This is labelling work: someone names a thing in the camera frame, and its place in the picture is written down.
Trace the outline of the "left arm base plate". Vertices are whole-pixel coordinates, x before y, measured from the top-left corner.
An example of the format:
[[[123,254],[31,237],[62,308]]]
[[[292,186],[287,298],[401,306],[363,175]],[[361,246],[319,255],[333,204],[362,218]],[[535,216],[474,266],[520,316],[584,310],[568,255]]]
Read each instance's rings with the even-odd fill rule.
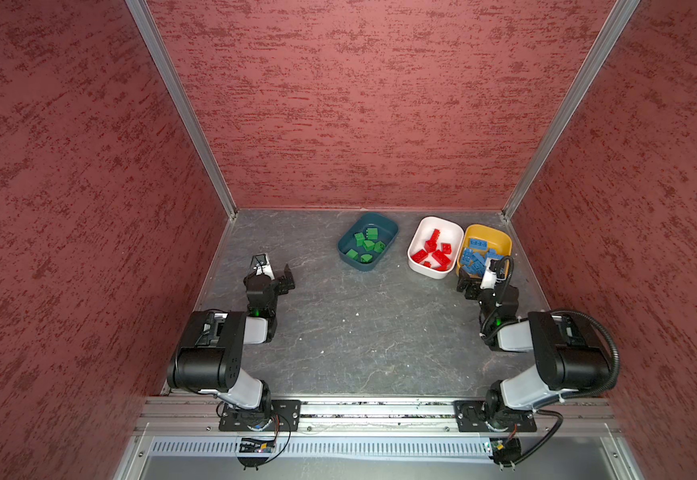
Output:
[[[256,409],[224,405],[218,421],[218,430],[238,433],[296,432],[300,424],[300,413],[300,400],[264,400]]]

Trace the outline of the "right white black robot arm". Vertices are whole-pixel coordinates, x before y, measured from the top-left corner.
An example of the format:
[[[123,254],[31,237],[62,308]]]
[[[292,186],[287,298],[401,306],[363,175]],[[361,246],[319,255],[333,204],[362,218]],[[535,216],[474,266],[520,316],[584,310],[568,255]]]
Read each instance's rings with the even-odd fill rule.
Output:
[[[534,359],[524,372],[493,382],[482,400],[458,403],[458,418],[504,431],[539,408],[616,386],[619,351],[594,318],[574,310],[530,311],[520,318],[518,289],[507,280],[460,272],[456,290],[477,302],[479,337],[490,350],[529,352]]]

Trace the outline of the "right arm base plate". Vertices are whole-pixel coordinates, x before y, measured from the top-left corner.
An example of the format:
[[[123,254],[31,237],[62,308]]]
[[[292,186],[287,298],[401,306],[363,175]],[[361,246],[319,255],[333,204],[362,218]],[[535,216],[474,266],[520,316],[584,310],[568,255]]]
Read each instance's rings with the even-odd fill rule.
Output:
[[[453,402],[453,409],[457,428],[461,433],[510,434],[537,431],[530,411],[491,405],[483,400],[456,400]]]

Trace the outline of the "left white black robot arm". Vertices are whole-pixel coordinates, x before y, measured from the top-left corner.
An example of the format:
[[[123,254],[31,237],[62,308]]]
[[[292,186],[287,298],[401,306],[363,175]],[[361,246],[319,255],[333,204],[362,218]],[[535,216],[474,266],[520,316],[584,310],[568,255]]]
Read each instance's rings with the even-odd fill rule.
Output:
[[[244,277],[244,311],[194,311],[166,370],[172,390],[211,395],[242,411],[270,416],[266,382],[242,369],[246,345],[272,342],[278,328],[278,299],[296,288],[290,266],[275,272],[265,255],[252,259]]]

